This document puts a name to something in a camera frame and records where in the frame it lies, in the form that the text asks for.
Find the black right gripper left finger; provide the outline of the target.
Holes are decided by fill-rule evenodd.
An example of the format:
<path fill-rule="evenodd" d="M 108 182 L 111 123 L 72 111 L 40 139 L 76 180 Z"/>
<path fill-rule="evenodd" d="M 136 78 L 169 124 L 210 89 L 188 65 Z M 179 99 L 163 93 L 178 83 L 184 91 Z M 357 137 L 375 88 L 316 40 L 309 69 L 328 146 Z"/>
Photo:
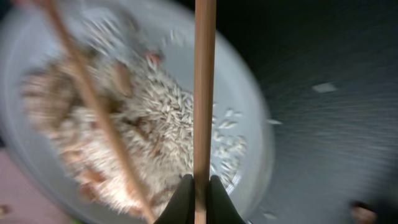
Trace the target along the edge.
<path fill-rule="evenodd" d="M 193 176 L 184 175 L 170 202 L 154 224 L 194 224 L 195 184 Z"/>

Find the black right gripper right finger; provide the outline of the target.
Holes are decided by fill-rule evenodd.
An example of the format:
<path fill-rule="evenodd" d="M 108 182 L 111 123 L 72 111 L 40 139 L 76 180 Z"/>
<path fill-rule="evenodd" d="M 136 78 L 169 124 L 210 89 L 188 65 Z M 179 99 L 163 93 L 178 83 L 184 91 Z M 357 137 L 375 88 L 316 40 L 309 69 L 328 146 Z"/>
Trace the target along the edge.
<path fill-rule="evenodd" d="M 206 193 L 207 224 L 245 224 L 217 175 L 212 175 Z"/>

